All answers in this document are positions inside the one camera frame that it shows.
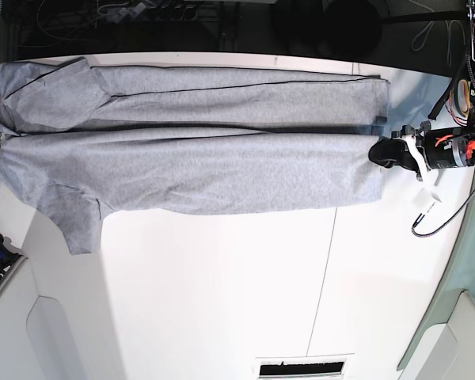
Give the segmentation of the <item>white floor vent grille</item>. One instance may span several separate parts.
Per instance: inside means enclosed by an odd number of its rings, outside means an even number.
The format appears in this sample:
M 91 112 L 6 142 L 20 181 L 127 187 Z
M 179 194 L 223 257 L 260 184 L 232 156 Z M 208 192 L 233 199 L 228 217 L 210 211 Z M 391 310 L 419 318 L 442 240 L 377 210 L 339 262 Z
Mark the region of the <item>white floor vent grille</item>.
M 257 358 L 254 379 L 342 379 L 349 355 Z

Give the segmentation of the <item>grey t-shirt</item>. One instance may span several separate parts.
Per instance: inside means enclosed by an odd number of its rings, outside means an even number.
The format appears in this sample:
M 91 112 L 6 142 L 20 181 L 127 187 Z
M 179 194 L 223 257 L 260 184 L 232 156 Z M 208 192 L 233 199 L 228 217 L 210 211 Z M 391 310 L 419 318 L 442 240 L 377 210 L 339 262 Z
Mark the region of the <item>grey t-shirt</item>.
M 380 198 L 381 78 L 223 67 L 0 63 L 0 179 L 90 253 L 102 220 Z

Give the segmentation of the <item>orange handled scissors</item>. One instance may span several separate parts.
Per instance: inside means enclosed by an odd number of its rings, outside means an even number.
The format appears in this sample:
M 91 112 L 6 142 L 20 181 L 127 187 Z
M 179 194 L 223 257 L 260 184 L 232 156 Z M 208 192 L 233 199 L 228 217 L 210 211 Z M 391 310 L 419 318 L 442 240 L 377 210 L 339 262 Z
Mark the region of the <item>orange handled scissors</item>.
M 460 79 L 454 90 L 454 103 L 458 113 L 467 117 L 471 108 L 469 83 Z

